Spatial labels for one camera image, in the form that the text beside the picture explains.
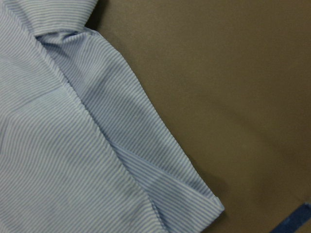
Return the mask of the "blue striped button shirt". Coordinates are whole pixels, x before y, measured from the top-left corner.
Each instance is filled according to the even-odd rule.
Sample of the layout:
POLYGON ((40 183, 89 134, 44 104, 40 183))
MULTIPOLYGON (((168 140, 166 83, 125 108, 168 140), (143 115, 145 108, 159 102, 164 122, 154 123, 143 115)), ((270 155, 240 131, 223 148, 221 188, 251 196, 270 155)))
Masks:
POLYGON ((85 26, 95 5, 0 3, 0 230, 199 233, 224 206, 85 26))

